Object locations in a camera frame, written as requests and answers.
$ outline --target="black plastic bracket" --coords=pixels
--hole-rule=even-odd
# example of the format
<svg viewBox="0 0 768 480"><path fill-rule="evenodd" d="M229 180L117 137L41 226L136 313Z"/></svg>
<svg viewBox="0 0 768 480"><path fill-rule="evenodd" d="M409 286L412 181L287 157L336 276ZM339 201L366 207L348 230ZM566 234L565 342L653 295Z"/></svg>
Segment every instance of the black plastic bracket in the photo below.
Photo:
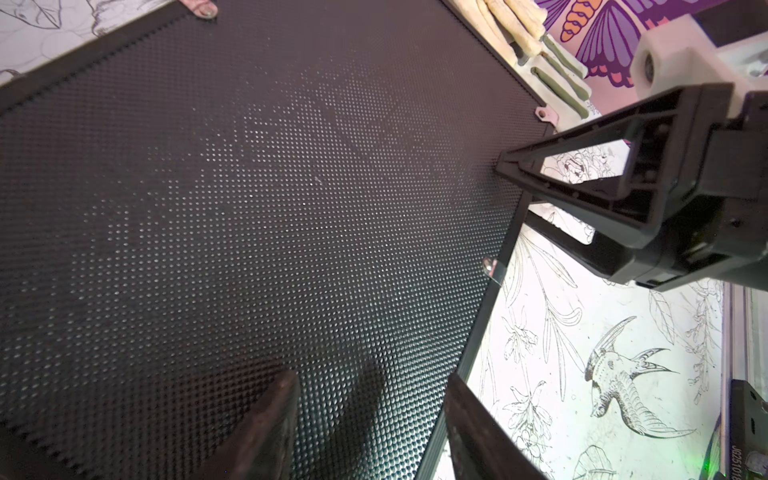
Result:
<svg viewBox="0 0 768 480"><path fill-rule="evenodd" d="M768 476L768 410L760 394L744 380L730 381L729 451L722 465L728 478Z"/></svg>
<svg viewBox="0 0 768 480"><path fill-rule="evenodd" d="M732 93L732 84L674 88L503 152L496 170L595 228L583 245L526 219L598 276L656 290L711 276L765 290L768 92L746 95L735 120ZM567 184L541 173L546 157L616 140L630 145L622 175Z"/></svg>

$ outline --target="black and white illustration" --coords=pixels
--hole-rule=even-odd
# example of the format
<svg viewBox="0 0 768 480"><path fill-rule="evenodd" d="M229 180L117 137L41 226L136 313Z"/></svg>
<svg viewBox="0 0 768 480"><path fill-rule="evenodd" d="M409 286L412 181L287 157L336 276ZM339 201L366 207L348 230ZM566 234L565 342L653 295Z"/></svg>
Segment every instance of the black and white illustration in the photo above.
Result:
<svg viewBox="0 0 768 480"><path fill-rule="evenodd" d="M634 379L645 373L670 372L666 367L649 362L653 355L666 349L648 349L632 358L616 352L616 338L629 322L631 316L608 330L592 350L584 372L584 379L592 382L592 415L602 417L614 400L621 410L621 419L633 432L656 439L673 439L688 435L693 430L676 430L666 426L643 404L634 385Z"/></svg>
<svg viewBox="0 0 768 480"><path fill-rule="evenodd" d="M615 476L616 471L605 455L605 450L589 445L578 457L573 480L613 480Z"/></svg>
<svg viewBox="0 0 768 480"><path fill-rule="evenodd" d="M601 145L545 169L610 176L627 150ZM552 205L531 210L591 241ZM665 293L605 281L524 225L468 385L549 478L647 478L649 458L665 478L699 478L720 413L722 302L715 280ZM436 478L454 478L449 459Z"/></svg>
<svg viewBox="0 0 768 480"><path fill-rule="evenodd" d="M170 0L0 0L0 84Z"/></svg>

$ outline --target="leaf drawing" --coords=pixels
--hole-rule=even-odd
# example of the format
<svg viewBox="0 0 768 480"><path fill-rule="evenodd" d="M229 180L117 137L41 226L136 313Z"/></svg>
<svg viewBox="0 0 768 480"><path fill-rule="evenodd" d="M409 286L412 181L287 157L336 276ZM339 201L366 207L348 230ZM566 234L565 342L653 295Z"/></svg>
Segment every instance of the leaf drawing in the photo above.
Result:
<svg viewBox="0 0 768 480"><path fill-rule="evenodd" d="M126 18L137 18L167 3L167 0L88 0L93 8L91 31L97 37L115 30Z"/></svg>
<svg viewBox="0 0 768 480"><path fill-rule="evenodd" d="M615 286L616 288L631 288L631 285L629 283L615 283L615 282L608 281L605 278L602 280L603 280L603 283L605 283L606 285Z"/></svg>
<svg viewBox="0 0 768 480"><path fill-rule="evenodd" d="M554 258L551 254L549 254L544 249L537 246L535 243L531 242L530 240L526 239L525 242L530 248L533 249L533 251L535 251L541 256L541 258L544 260L547 266L554 272L555 275L557 275L563 281L565 281L568 284L568 286L571 286L573 288L578 288L571 274L568 273L568 271L565 269L563 264L560 263L558 259Z"/></svg>
<svg viewBox="0 0 768 480"><path fill-rule="evenodd" d="M523 259L520 254L520 249L515 248L512 251L512 258L509 260L509 266L507 267L507 275L504 278L502 289L504 290L504 296L507 299L507 306L512 305L512 302L520 293L520 288L523 284Z"/></svg>
<svg viewBox="0 0 768 480"><path fill-rule="evenodd" d="M541 294L544 297L545 304L545 316L544 316L544 332L542 334L542 349L544 351L544 361L549 363L549 352L552 348L552 340L554 339L554 345L558 349L558 372L560 375L560 400L565 401L565 386L566 386L566 365L565 365L565 352L568 352L568 356L571 357L574 364L583 372L584 361L581 360L578 352L571 343L571 341L563 334L562 327L575 326L581 321L581 308L574 308L570 312L562 313L558 310L552 301L549 300L547 290L544 287L544 282L541 280L541 275L538 272L538 266L531 255L532 252L536 252L538 255L536 258L543 259L546 265L555 272L555 274L561 280L565 281L567 285L577 288L576 282L573 277L567 272L562 263L555 259L552 255L545 252L542 248L536 246L528 239L524 234L521 234L518 238L519 249L521 251L521 258L527 257L533 265L533 271L536 274L539 286L541 287Z"/></svg>
<svg viewBox="0 0 768 480"><path fill-rule="evenodd" d="M612 480L616 472L605 451L595 445L589 445L579 455L573 480Z"/></svg>
<svg viewBox="0 0 768 480"><path fill-rule="evenodd" d="M59 0L0 0L0 12L45 30L61 28Z"/></svg>
<svg viewBox="0 0 768 480"><path fill-rule="evenodd" d="M482 354L482 369L480 372L480 389L478 399L488 409L494 418L498 413L498 395L496 394L496 378L493 373L493 358L491 352Z"/></svg>
<svg viewBox="0 0 768 480"><path fill-rule="evenodd" d="M674 345L675 332L670 304L667 303L661 293L648 290L648 306L650 307L650 316L654 319L656 327L664 335L664 338Z"/></svg>

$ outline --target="metal clip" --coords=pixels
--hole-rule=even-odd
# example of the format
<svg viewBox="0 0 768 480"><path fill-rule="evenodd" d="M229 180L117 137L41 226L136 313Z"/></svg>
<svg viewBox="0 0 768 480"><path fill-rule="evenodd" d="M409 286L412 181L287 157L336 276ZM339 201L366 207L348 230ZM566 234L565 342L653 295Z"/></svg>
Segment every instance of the metal clip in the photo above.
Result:
<svg viewBox="0 0 768 480"><path fill-rule="evenodd" d="M495 258L486 257L482 259L482 271L491 277L491 280L501 286L504 283L504 275L507 273L507 267L499 263Z"/></svg>
<svg viewBox="0 0 768 480"><path fill-rule="evenodd" d="M539 120L547 121L553 124L555 127L558 126L560 116L556 111L554 111L554 108L550 107L549 105L546 107L536 107L534 112L536 113L536 117L538 117Z"/></svg>

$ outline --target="purple butterfly drawing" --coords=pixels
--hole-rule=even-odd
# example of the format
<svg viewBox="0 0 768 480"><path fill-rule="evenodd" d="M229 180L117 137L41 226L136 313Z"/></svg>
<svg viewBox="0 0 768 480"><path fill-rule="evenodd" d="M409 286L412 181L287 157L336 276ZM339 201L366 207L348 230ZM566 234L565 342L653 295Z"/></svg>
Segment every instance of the purple butterfly drawing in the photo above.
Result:
<svg viewBox="0 0 768 480"><path fill-rule="evenodd" d="M547 9L550 29L565 14L560 42L570 41L587 29L576 58L589 69L588 76L608 77L615 87L632 87L629 65L641 25L650 30L681 15L698 12L723 0L536 0Z"/></svg>

